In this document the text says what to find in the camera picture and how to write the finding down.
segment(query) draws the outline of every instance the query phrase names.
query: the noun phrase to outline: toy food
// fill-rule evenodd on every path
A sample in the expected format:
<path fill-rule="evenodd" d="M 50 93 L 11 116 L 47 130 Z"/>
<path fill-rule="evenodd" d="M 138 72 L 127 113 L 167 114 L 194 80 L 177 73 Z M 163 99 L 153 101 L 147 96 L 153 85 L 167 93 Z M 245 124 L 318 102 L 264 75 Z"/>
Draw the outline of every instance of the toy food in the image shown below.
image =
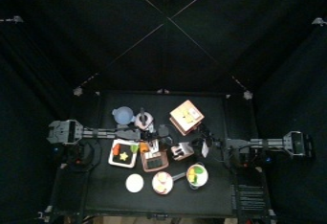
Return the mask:
<path fill-rule="evenodd" d="M 117 144 L 115 147 L 113 148 L 113 155 L 118 156 L 119 154 L 119 149 L 121 149 L 121 144 Z"/>
<path fill-rule="evenodd" d="M 145 153 L 145 152 L 149 152 L 149 151 L 150 151 L 149 144 L 145 143 L 145 142 L 141 142 L 139 143 L 139 152 Z"/>
<path fill-rule="evenodd" d="M 167 181 L 167 173 L 166 172 L 159 172 L 158 174 L 159 181 L 165 183 Z"/>
<path fill-rule="evenodd" d="M 121 160 L 127 161 L 127 158 L 129 158 L 129 154 L 127 154 L 127 152 L 125 151 L 123 153 L 121 153 Z"/>

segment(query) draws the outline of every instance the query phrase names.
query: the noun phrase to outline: box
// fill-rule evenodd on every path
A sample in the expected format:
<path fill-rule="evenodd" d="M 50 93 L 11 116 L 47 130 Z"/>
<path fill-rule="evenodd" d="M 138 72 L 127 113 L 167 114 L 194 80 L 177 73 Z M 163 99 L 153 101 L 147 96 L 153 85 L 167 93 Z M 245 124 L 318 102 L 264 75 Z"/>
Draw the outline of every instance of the box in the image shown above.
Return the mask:
<path fill-rule="evenodd" d="M 170 115 L 171 122 L 185 136 L 198 128 L 202 120 L 205 119 L 204 114 L 200 112 L 190 100 L 173 110 Z"/>

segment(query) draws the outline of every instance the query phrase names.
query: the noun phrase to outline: kitchen utensil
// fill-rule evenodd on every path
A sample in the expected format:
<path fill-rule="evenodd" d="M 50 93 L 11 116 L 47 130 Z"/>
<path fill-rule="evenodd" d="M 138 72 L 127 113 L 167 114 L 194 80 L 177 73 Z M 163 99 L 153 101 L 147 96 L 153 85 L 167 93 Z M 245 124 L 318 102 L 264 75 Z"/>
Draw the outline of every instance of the kitchen utensil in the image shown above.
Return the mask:
<path fill-rule="evenodd" d="M 114 109 L 113 115 L 119 124 L 129 124 L 135 121 L 134 111 L 129 106 Z"/>
<path fill-rule="evenodd" d="M 174 181 L 183 178 L 186 175 L 186 172 L 174 176 L 165 171 L 158 172 L 153 179 L 153 187 L 155 192 L 162 195 L 169 194 L 174 187 Z"/>

